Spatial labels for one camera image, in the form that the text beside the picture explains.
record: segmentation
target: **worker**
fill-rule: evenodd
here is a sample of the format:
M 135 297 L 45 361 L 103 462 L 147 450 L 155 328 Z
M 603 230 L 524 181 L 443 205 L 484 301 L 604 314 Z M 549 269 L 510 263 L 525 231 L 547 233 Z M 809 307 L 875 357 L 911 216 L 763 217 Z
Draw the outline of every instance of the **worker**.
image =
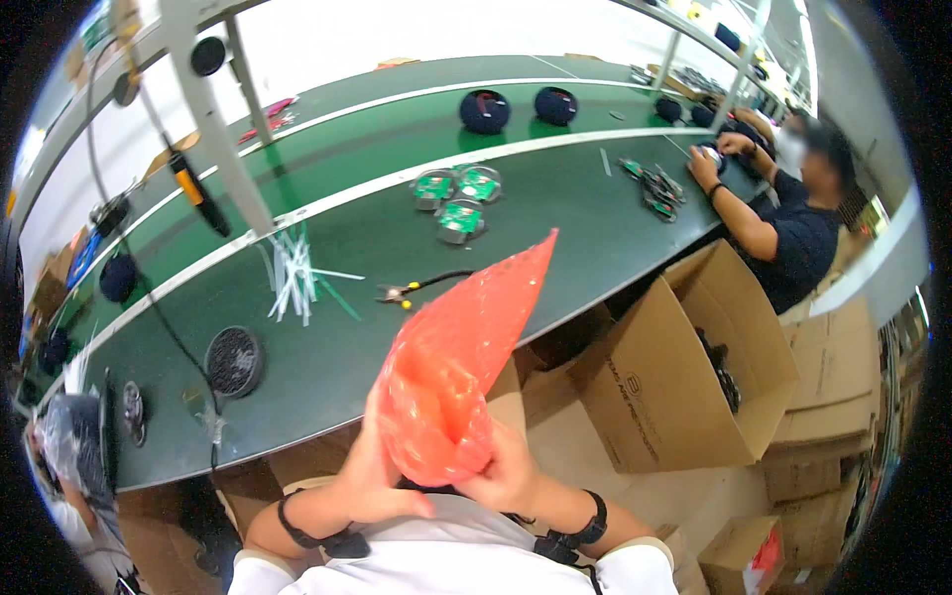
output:
M 837 248 L 840 217 L 836 211 L 855 180 L 849 144 L 843 133 L 821 125 L 807 127 L 803 181 L 781 170 L 766 151 L 742 134 L 718 137 L 722 155 L 744 154 L 777 191 L 780 205 L 755 212 L 718 179 L 707 151 L 691 148 L 688 168 L 721 215 L 731 244 L 760 281 L 778 314 L 798 304 L 829 271 Z
M 48 464 L 43 426 L 42 419 L 27 424 L 27 454 L 37 491 L 56 527 L 104 592 L 152 593 L 126 550 L 115 509 L 91 502 L 79 485 Z
M 766 116 L 751 108 L 734 109 L 734 118 L 738 122 L 748 124 L 770 143 L 777 156 L 777 167 L 798 180 L 803 179 L 800 174 L 803 139 L 806 136 L 807 126 L 818 124 L 817 120 L 805 109 L 791 109 L 779 127 L 770 124 Z
M 438 488 L 454 493 L 394 488 L 400 474 L 381 441 L 380 392 L 367 396 L 361 433 L 333 481 L 294 492 L 251 522 L 229 595 L 677 593 L 671 552 L 650 527 L 613 503 L 600 515 L 600 497 L 540 473 L 523 435 L 495 419 L 489 465 L 453 490 Z M 595 579 L 533 553 L 536 538 L 502 512 L 594 536 L 579 549 L 596 560 Z M 305 568 L 301 543 L 342 535 L 363 540 L 363 557 L 330 551 L 326 565 Z

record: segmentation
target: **red plastic bag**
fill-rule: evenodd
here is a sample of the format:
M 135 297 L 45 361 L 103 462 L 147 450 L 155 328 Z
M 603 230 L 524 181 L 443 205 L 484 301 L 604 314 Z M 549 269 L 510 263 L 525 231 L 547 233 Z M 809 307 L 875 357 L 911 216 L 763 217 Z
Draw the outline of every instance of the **red plastic bag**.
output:
M 486 393 L 535 307 L 557 234 L 461 281 L 397 334 L 381 371 L 380 428 L 410 481 L 445 486 L 489 463 Z

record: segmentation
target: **workbench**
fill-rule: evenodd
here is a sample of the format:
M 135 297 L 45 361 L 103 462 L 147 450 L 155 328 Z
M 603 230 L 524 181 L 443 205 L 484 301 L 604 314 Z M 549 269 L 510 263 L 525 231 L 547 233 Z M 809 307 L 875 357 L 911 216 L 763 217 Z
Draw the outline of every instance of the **workbench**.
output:
M 133 198 L 140 217 L 150 210 L 151 214 L 129 234 L 129 243 L 158 288 L 159 308 L 188 349 L 203 358 L 214 335 L 234 325 L 250 329 L 264 347 L 260 386 L 224 407 L 227 425 L 219 466 L 291 446 L 360 417 L 367 391 L 408 316 L 399 307 L 374 301 L 378 284 L 402 285 L 449 269 L 483 268 L 559 228 L 545 286 L 521 339 L 524 343 L 649 274 L 719 225 L 684 167 L 690 145 L 711 138 L 707 130 L 672 129 L 653 115 L 657 93 L 612 85 L 626 78 L 624 66 L 568 58 L 542 62 L 530 56 L 519 57 L 527 60 L 519 66 L 512 58 L 494 58 L 516 65 L 512 70 L 487 67 L 485 73 L 463 76 L 469 81 L 536 79 L 555 77 L 558 69 L 565 69 L 568 73 L 564 70 L 561 75 L 566 79 L 600 76 L 605 83 L 559 85 L 579 99 L 579 115 L 567 128 L 533 117 L 532 99 L 543 84 L 502 83 L 493 88 L 513 105 L 504 135 L 481 137 L 461 131 L 456 110 L 466 91 L 453 89 L 334 117 L 244 157 L 279 225 L 300 220 L 306 226 L 315 267 L 367 277 L 328 278 L 360 315 L 360 322 L 329 296 L 312 305 L 308 327 L 292 313 L 281 323 L 267 317 L 274 292 L 262 253 L 215 174 L 206 178 L 206 185 L 222 199 L 234 226 L 228 239 L 211 232 L 183 197 L 163 203 L 174 188 L 165 172 L 156 174 Z M 534 73 L 528 71 L 533 62 L 539 65 L 532 66 Z M 482 68 L 484 63 L 474 64 Z M 432 66 L 421 63 L 372 72 L 362 75 L 367 79 L 360 84 L 379 93 L 377 83 L 406 82 L 416 76 L 414 68 Z M 437 66 L 460 70 L 459 64 Z M 525 72 L 517 71 L 523 67 Z M 542 73 L 541 68 L 549 70 Z M 591 69 L 592 75 L 580 69 Z M 397 94 L 396 89 L 387 90 L 387 95 Z M 314 93 L 302 94 L 298 123 L 360 99 L 356 94 L 344 97 L 340 89 Z M 341 103 L 331 105 L 330 97 L 340 97 Z M 612 110 L 625 119 L 610 116 Z M 246 128 L 232 126 L 235 138 Z M 196 168 L 207 167 L 200 153 L 194 153 L 189 156 Z M 623 156 L 648 167 L 657 163 L 684 186 L 687 204 L 675 223 L 665 223 L 645 208 L 637 184 L 618 166 Z M 486 208 L 489 232 L 454 247 L 437 239 L 430 214 L 414 209 L 407 184 L 423 164 L 473 160 L 499 170 L 505 196 Z M 745 200 L 756 192 L 755 183 L 736 163 L 728 164 L 722 179 Z M 268 243 L 262 245 L 270 254 Z M 152 486 L 208 472 L 209 437 L 182 400 L 183 393 L 202 389 L 201 376 L 175 348 L 144 298 L 125 307 L 102 298 L 95 289 L 101 266 L 75 292 L 73 300 L 86 306 L 76 315 L 72 338 L 79 346 L 91 339 L 95 347 L 89 357 L 89 384 L 100 387 L 106 367 L 120 389 L 125 381 L 134 380 L 148 416 L 148 437 L 141 448 L 118 439 L 118 488 Z M 451 283 L 421 290 L 414 294 L 414 302 L 434 299 Z M 120 428 L 121 415 L 116 408 L 115 426 Z

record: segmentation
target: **black shirt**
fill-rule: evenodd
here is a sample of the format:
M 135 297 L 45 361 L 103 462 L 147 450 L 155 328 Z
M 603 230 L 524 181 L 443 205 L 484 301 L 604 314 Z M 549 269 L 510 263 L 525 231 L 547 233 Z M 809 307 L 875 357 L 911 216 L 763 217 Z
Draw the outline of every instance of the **black shirt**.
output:
M 835 210 L 808 207 L 803 182 L 783 171 L 777 172 L 774 189 L 780 206 L 766 203 L 757 214 L 777 230 L 777 256 L 768 263 L 742 248 L 738 253 L 761 282 L 774 311 L 783 314 L 809 295 L 832 266 L 840 216 Z

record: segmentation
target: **wire cutter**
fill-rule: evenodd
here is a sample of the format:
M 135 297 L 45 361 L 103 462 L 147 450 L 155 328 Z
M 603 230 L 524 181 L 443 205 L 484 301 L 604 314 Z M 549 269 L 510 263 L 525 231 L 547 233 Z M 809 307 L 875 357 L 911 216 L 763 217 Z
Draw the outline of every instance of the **wire cutter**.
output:
M 384 293 L 384 296 L 378 297 L 377 301 L 381 304 L 400 304 L 401 308 L 404 310 L 409 310 L 413 307 L 413 304 L 407 299 L 408 293 L 412 293 L 417 289 L 431 286 L 434 283 L 439 283 L 446 279 L 452 279 L 454 277 L 468 277 L 474 272 L 476 271 L 469 268 L 461 268 L 459 270 L 445 272 L 430 279 L 426 279 L 425 281 L 413 281 L 406 284 L 405 286 L 378 285 L 377 288 Z

